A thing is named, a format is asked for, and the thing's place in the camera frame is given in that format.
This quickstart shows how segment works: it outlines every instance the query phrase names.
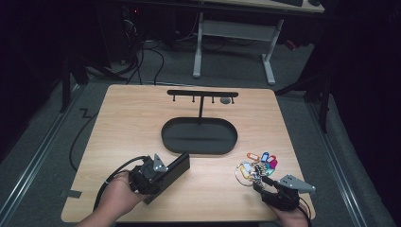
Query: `dark background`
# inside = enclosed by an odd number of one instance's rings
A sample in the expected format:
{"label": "dark background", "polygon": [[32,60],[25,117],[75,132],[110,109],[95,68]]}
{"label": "dark background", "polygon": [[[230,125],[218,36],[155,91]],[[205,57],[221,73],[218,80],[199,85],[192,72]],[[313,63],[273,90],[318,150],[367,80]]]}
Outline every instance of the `dark background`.
{"label": "dark background", "polygon": [[[401,173],[400,1],[341,0],[324,1],[323,5],[326,15],[355,20],[328,26],[288,21],[279,43],[317,44],[300,80],[316,74],[324,77],[327,70],[333,75],[330,91],[350,140],[383,203],[401,225],[396,215],[401,197],[395,187]],[[104,9],[45,1],[0,3],[1,160],[61,79],[66,50],[102,66],[118,58],[130,60],[128,44],[121,37],[123,26],[118,23],[119,7],[111,8],[113,14]],[[147,19],[143,27],[151,28],[153,36],[171,45],[180,38],[175,31],[186,34],[193,23],[194,12],[141,11]],[[327,66],[326,71],[322,71],[323,66]],[[314,86],[309,84],[305,90]]]}

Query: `black oval tray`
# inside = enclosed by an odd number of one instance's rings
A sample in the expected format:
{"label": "black oval tray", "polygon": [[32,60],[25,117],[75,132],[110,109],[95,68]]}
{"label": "black oval tray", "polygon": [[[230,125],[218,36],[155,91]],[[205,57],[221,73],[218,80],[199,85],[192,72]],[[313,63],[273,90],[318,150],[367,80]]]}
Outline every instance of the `black oval tray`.
{"label": "black oval tray", "polygon": [[163,144],[175,153],[225,154],[237,138],[235,127],[221,118],[176,117],[162,128]]}

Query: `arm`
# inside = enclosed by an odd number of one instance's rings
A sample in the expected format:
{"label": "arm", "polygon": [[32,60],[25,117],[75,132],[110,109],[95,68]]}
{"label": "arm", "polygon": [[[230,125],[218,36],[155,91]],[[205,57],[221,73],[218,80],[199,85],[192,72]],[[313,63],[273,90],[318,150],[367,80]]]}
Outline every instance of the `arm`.
{"label": "arm", "polygon": [[97,209],[77,227],[85,226],[112,226],[120,217],[128,214],[136,204],[147,196],[134,193],[130,189],[128,173],[122,172],[106,187]]}
{"label": "arm", "polygon": [[[297,208],[293,211],[281,211],[267,204],[267,206],[279,218],[283,227],[307,227],[308,223],[305,215]],[[300,204],[301,208],[306,211],[305,207]]]}

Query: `wire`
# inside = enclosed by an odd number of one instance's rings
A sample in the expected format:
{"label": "wire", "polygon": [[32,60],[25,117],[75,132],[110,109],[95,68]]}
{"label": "wire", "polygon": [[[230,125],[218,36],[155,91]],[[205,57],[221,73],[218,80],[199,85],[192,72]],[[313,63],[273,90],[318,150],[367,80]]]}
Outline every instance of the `wire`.
{"label": "wire", "polygon": [[71,167],[72,167],[76,172],[78,171],[78,169],[74,166],[73,158],[72,158],[72,153],[73,153],[74,145],[75,145],[76,142],[78,141],[80,134],[83,132],[83,130],[86,128],[86,126],[97,116],[97,114],[98,114],[98,112],[95,113],[93,116],[91,116],[91,118],[82,126],[82,128],[80,128],[80,130],[79,130],[77,136],[76,136],[75,139],[74,139],[73,144],[71,145],[70,152],[69,152],[69,161],[70,161]]}
{"label": "wire", "polygon": [[196,27],[197,24],[198,24],[197,21],[198,21],[199,15],[200,15],[200,14],[197,13],[197,16],[195,17],[194,25],[192,26],[192,29],[191,29],[191,31],[188,33],[188,35],[187,35],[186,37],[180,39],[180,40],[177,40],[176,42],[184,41],[184,40],[187,40],[187,39],[192,39],[192,38],[194,38],[194,37],[197,37],[197,36],[192,36],[192,37],[191,37],[191,35],[194,33],[195,27]]}
{"label": "wire", "polygon": [[[137,71],[139,72],[139,68],[141,67],[142,62],[144,62],[144,48],[143,48],[143,46],[141,46],[141,54],[142,54],[141,61],[139,62],[138,66],[136,67],[135,71],[133,71],[132,74],[130,75],[130,77],[127,79],[126,84],[130,83],[133,75],[135,75],[135,73]],[[141,79],[141,76],[139,75],[139,73],[138,73],[138,77],[139,77],[139,81],[141,82],[141,85],[142,85],[142,79]]]}
{"label": "wire", "polygon": [[179,42],[176,42],[175,44],[177,44],[177,45],[179,45],[179,46],[183,46],[183,47],[192,47],[192,46],[195,46],[195,45],[198,44],[196,41],[195,41],[195,42],[191,41],[192,39],[194,39],[194,38],[196,38],[196,37],[197,37],[197,36],[189,37],[188,39],[186,39],[186,40],[181,40],[181,41],[179,41]]}
{"label": "wire", "polygon": [[256,45],[256,44],[262,43],[262,41],[252,40],[252,41],[248,41],[246,44],[242,44],[239,42],[239,40],[242,40],[242,39],[227,39],[226,42],[228,44],[240,45],[240,46],[250,46],[250,45]]}
{"label": "wire", "polygon": [[226,39],[224,39],[224,38],[220,38],[220,37],[208,37],[208,39],[207,40],[209,40],[209,41],[213,41],[213,40],[222,40],[222,42],[221,42],[221,44],[220,44],[220,46],[219,47],[217,47],[217,48],[207,48],[207,47],[205,47],[205,44],[202,44],[202,48],[203,49],[205,49],[205,50],[209,50],[209,51],[217,51],[217,50],[220,50],[221,48],[223,48],[225,45],[226,45]]}
{"label": "wire", "polygon": [[241,180],[239,180],[239,178],[238,178],[238,169],[244,164],[245,162],[242,162],[242,163],[240,163],[240,164],[238,164],[237,166],[236,166],[236,168],[235,168],[235,177],[236,177],[236,180],[239,182],[239,183],[241,183],[242,185],[244,185],[244,186],[252,186],[253,185],[253,183],[251,182],[251,183],[243,183]]}
{"label": "wire", "polygon": [[136,158],[133,158],[133,159],[127,161],[125,164],[123,164],[123,165],[120,166],[118,169],[116,169],[116,170],[112,173],[112,175],[110,175],[110,176],[106,179],[106,181],[103,183],[103,185],[100,187],[99,191],[97,192],[96,201],[95,201],[95,205],[94,205],[94,211],[97,209],[97,207],[98,207],[98,205],[99,205],[101,195],[103,194],[103,192],[104,192],[104,190],[106,189],[107,185],[113,180],[113,178],[115,177],[115,175],[117,175],[118,173],[121,173],[121,172],[128,171],[128,170],[123,170],[123,171],[121,171],[121,169],[124,168],[125,166],[127,166],[127,165],[129,165],[129,164],[131,164],[131,163],[133,163],[133,162],[135,162],[135,161],[138,161],[138,160],[145,160],[146,158],[147,158],[147,156],[139,156],[139,157],[136,157]]}
{"label": "wire", "polygon": [[312,222],[310,221],[310,218],[307,215],[306,211],[301,206],[298,206],[298,209],[305,215],[305,218],[306,218],[306,221],[307,221],[307,226],[311,227],[312,226]]}
{"label": "wire", "polygon": [[[115,73],[112,72],[112,73],[117,75],[117,76],[121,76],[123,74],[126,74],[126,73],[130,72],[133,68],[135,68],[135,64],[136,64],[136,62],[134,61],[127,68],[122,69],[121,71],[118,71],[118,72],[115,72]],[[96,76],[96,77],[99,77],[99,78],[106,77],[106,75],[97,73],[95,71],[92,71],[91,69],[89,69],[87,67],[85,68],[85,70],[86,70],[86,73],[88,73],[90,75],[93,75],[93,76]]]}
{"label": "wire", "polygon": [[132,31],[132,28],[135,28],[135,24],[134,24],[132,21],[130,21],[130,20],[124,19],[123,22],[126,22],[126,23],[128,23],[128,24],[130,25],[130,27],[126,27],[126,28],[129,29],[127,32],[131,32],[131,31]]}
{"label": "wire", "polygon": [[163,55],[160,52],[158,52],[158,51],[156,51],[154,49],[145,49],[145,50],[152,51],[152,52],[160,55],[160,57],[162,57],[162,65],[160,66],[159,71],[157,71],[157,73],[156,73],[156,75],[154,76],[154,79],[153,79],[153,85],[156,85],[157,84],[156,83],[156,79],[159,76],[160,71],[162,71],[163,66],[165,65],[165,58],[163,57]]}
{"label": "wire", "polygon": [[302,199],[302,197],[300,197],[300,199],[304,202],[304,204],[306,205],[306,208],[307,208],[307,212],[308,212],[308,214],[309,214],[309,219],[311,219],[312,218],[312,212],[310,212],[310,207],[309,207],[309,205],[307,204],[307,202],[304,200],[304,199]]}

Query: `white desk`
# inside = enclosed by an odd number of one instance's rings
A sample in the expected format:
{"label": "white desk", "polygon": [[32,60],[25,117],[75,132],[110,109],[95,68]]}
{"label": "white desk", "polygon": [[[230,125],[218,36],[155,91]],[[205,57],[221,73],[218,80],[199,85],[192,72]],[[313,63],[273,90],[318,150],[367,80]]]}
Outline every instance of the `white desk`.
{"label": "white desk", "polygon": [[[282,9],[282,10],[293,10],[301,11],[306,13],[313,12],[324,12],[322,5],[314,7],[304,0],[301,7],[294,7],[287,4],[273,2],[271,0],[204,0],[204,2],[220,3],[220,4],[232,4],[247,7],[258,7],[258,8],[269,8],[269,9]],[[275,79],[271,70],[270,58],[276,45],[277,39],[280,35],[280,31],[284,20],[279,20],[275,26],[257,26],[250,24],[230,23],[212,20],[203,20],[203,13],[200,13],[199,28],[198,28],[198,46],[195,53],[194,61],[194,72],[193,77],[199,78],[201,76],[201,43],[203,35],[246,39],[246,40],[257,40],[262,42],[269,42],[269,48],[266,53],[262,55],[262,62],[265,67],[266,77],[268,84],[274,85]]]}

